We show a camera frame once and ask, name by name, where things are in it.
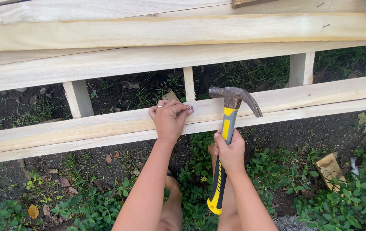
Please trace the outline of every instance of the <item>left hand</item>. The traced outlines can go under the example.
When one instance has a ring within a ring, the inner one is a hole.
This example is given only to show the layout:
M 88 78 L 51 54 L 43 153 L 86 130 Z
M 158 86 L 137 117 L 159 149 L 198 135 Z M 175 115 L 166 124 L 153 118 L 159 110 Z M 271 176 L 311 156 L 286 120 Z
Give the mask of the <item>left hand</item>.
M 156 125 L 158 139 L 168 139 L 176 142 L 183 133 L 186 117 L 192 114 L 193 107 L 180 101 L 159 100 L 157 106 L 149 110 L 149 115 Z

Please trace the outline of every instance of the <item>hammer head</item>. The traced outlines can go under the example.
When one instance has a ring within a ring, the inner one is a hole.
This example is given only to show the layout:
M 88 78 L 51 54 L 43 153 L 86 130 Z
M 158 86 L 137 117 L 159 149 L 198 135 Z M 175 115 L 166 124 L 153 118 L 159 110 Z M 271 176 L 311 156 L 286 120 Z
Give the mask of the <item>hammer head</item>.
M 241 101 L 247 103 L 256 117 L 262 117 L 260 107 L 255 99 L 244 89 L 237 87 L 210 87 L 209 96 L 212 98 L 223 97 L 224 107 L 238 109 Z

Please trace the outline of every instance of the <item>hand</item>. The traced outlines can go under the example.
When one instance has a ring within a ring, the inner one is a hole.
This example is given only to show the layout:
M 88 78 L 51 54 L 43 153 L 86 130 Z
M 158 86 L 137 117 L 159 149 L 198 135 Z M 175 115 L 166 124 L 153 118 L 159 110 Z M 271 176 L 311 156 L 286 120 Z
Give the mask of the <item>hand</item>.
M 244 150 L 246 143 L 237 129 L 234 129 L 231 144 L 227 145 L 221 135 L 221 129 L 214 134 L 214 155 L 220 156 L 221 165 L 226 170 L 228 176 L 232 174 L 245 173 Z
M 175 99 L 159 100 L 157 106 L 149 110 L 149 115 L 156 125 L 158 140 L 167 139 L 175 143 L 183 133 L 186 117 L 193 112 L 192 106 L 184 105 Z

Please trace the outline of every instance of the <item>hammer handle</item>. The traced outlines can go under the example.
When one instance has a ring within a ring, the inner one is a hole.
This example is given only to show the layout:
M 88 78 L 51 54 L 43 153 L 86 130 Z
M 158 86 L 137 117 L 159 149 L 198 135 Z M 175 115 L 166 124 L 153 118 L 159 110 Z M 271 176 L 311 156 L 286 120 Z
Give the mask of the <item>hammer handle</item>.
M 234 123 L 236 122 L 238 109 L 224 108 L 223 127 L 221 135 L 226 140 L 226 144 L 231 144 L 231 138 L 234 131 Z M 213 179 L 213 191 L 207 200 L 207 205 L 210 210 L 217 214 L 221 214 L 221 205 L 223 203 L 224 187 L 226 186 L 227 174 L 220 163 L 220 158 L 217 157 L 216 167 Z

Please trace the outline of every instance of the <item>leg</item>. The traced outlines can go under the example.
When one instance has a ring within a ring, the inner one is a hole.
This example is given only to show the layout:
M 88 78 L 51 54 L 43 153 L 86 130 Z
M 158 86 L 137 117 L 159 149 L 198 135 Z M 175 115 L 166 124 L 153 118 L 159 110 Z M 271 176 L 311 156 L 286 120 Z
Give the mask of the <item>leg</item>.
M 181 207 L 182 193 L 179 183 L 175 178 L 166 176 L 165 187 L 170 190 L 170 196 L 163 205 L 160 215 L 159 230 L 181 231 L 183 225 L 183 212 Z
M 213 173 L 216 168 L 217 156 L 214 155 L 214 143 L 208 147 L 211 155 Z M 219 227 L 217 231 L 239 230 L 241 231 L 240 217 L 238 216 L 236 201 L 234 200 L 233 186 L 230 178 L 227 176 L 226 186 L 224 188 L 222 212 L 219 215 Z

